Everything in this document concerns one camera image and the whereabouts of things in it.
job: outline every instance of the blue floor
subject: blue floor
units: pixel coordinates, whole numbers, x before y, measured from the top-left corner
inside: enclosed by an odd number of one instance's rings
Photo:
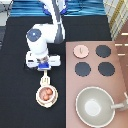
[[[70,0],[66,16],[106,15],[103,0]],[[46,16],[38,0],[14,0],[11,17]]]

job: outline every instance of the black circle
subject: black circle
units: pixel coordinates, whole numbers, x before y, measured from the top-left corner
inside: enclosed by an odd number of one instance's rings
[[[75,66],[75,72],[79,76],[87,76],[90,74],[91,68],[88,63],[86,62],[79,62]]]
[[[102,58],[106,58],[111,55],[111,49],[106,45],[99,45],[96,48],[96,54]]]
[[[115,73],[114,66],[109,62],[100,63],[98,70],[103,76],[112,76]]]

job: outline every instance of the egg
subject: egg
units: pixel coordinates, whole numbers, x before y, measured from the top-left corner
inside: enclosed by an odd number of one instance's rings
[[[49,96],[48,96],[48,95],[45,95],[45,96],[43,97],[43,99],[44,99],[45,101],[47,101],[47,100],[49,100]]]
[[[52,90],[51,90],[50,88],[47,89],[47,94],[48,94],[48,95],[52,95],[52,93],[53,93],[53,92],[52,92]]]

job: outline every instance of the small pot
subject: small pot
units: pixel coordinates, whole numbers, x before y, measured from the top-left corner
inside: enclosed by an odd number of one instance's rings
[[[44,95],[44,91],[45,91],[46,89],[48,89],[48,88],[51,89],[53,93],[52,93],[52,95],[49,96],[50,99],[47,100],[47,101],[45,101],[45,100],[43,99],[43,95]],[[44,85],[44,86],[41,86],[41,87],[38,89],[37,93],[36,93],[36,100],[37,100],[37,102],[38,102],[41,106],[44,106],[44,107],[46,107],[46,108],[51,107],[51,106],[57,101],[57,98],[58,98],[58,92],[57,92],[56,88],[53,87],[53,86],[51,86],[51,85]]]

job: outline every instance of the black table surface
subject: black table surface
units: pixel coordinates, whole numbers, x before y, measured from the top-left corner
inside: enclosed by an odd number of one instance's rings
[[[66,128],[66,52],[67,41],[111,40],[107,16],[63,17],[66,39],[62,44],[48,44],[50,54],[59,54],[62,64],[48,75],[59,98],[49,109],[36,102],[42,72],[23,69],[26,32],[37,23],[51,22],[51,17],[10,17],[0,51],[0,128]]]

